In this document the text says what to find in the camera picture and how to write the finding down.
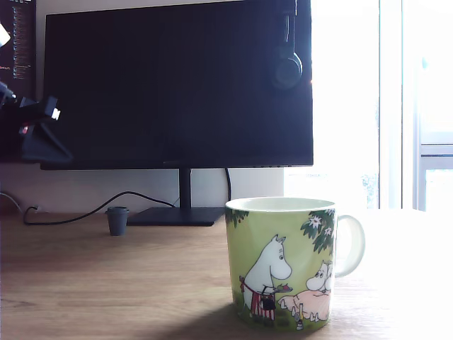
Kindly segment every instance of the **cartoon character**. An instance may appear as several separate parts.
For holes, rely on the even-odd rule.
[[[246,277],[239,277],[241,291],[243,293],[244,305],[250,310],[250,317],[275,319],[275,293],[273,278],[286,280],[291,276],[292,269],[285,260],[283,242],[286,237],[275,235],[262,250],[258,260],[255,262]]]
[[[297,295],[287,295],[278,300],[283,310],[288,309],[292,312],[298,330],[304,329],[303,319],[315,322],[328,319],[332,271],[333,264],[323,261],[316,275],[306,282],[308,290]]]

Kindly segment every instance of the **moomin mug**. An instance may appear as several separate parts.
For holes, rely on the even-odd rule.
[[[226,204],[234,305],[249,324],[312,331],[331,314],[334,279],[353,272],[365,252],[359,221],[334,203],[306,198],[244,198]],[[352,246],[336,268],[337,224]]]

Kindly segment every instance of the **mug rim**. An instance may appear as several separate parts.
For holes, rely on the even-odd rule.
[[[335,203],[328,200],[277,196],[239,198],[230,200],[225,206],[231,210],[252,213],[305,213],[307,211],[335,209]]]

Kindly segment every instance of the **monitor stand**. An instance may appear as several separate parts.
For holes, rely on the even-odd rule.
[[[179,169],[180,208],[150,208],[127,219],[127,225],[211,227],[224,208],[192,208],[191,169]]]

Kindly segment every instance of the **white wall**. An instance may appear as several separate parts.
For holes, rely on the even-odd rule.
[[[198,1],[37,1],[38,93],[42,92],[46,14],[192,2]],[[283,169],[232,169],[231,180],[234,198],[283,195]],[[2,164],[0,182],[2,190],[13,193],[24,207],[39,205],[50,212],[85,213],[120,191],[139,191],[169,202],[178,198],[176,170],[41,171],[39,166]],[[222,206],[227,200],[227,183],[222,170],[194,170],[192,183],[194,206]],[[152,206],[135,197],[119,198],[115,204],[126,205],[131,211]]]

